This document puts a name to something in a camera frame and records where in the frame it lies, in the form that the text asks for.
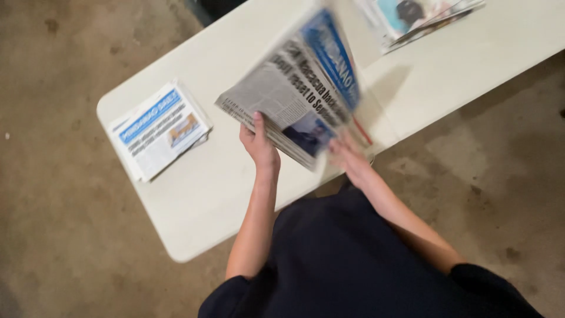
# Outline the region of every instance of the sleeve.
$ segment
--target sleeve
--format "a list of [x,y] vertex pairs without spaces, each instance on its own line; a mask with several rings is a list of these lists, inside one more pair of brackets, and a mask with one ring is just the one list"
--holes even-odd
[[198,310],[198,318],[231,317],[248,289],[249,281],[243,276],[228,279],[204,300]]
[[459,286],[520,317],[542,317],[504,278],[473,264],[458,264],[449,277]]

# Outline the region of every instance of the folded newspaper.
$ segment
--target folded newspaper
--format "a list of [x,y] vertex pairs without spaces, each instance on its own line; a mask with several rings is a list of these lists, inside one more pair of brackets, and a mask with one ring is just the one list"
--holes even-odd
[[134,179],[148,182],[187,149],[205,142],[212,123],[174,80],[111,127]]
[[[261,111],[274,145],[313,170],[316,155],[338,130],[354,126],[351,113],[359,104],[359,84],[347,41],[329,7],[312,10],[297,25],[216,104],[252,131],[253,112]],[[370,143],[360,126],[354,127]]]
[[453,23],[485,0],[356,0],[386,54]]

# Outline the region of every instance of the dark object in background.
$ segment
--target dark object in background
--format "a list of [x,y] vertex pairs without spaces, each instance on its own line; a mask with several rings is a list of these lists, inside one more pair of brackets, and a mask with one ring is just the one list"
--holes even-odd
[[185,0],[185,3],[206,28],[245,1],[247,0]]
[[398,17],[410,28],[414,22],[424,17],[421,5],[413,0],[404,0],[396,6]]

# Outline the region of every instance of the white folding table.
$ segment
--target white folding table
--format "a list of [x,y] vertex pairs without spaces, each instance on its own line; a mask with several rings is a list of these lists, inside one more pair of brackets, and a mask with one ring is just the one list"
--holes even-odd
[[[363,17],[349,0],[337,1],[362,82],[364,99],[355,116],[375,142],[370,152],[389,148],[565,48],[564,1],[487,1],[465,19],[381,58]],[[214,123],[206,143],[153,182],[134,181],[125,168],[175,261],[189,261],[239,229],[255,168],[238,140],[239,124],[214,101],[310,5],[248,0],[100,99],[98,118],[107,131],[115,118],[179,78]],[[276,209],[341,173],[324,156],[315,172],[284,154],[281,159]]]

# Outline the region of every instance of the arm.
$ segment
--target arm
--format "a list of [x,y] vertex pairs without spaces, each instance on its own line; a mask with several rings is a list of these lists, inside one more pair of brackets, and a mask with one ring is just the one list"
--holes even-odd
[[436,231],[415,215],[371,168],[349,134],[330,142],[334,163],[345,170],[355,187],[363,191],[378,214],[389,222],[406,245],[427,262],[448,274],[465,259]]
[[271,247],[280,157],[265,136],[261,114],[255,113],[253,117],[255,134],[242,125],[240,140],[255,162],[255,184],[244,222],[229,254],[226,280],[239,275],[245,278],[257,275]]

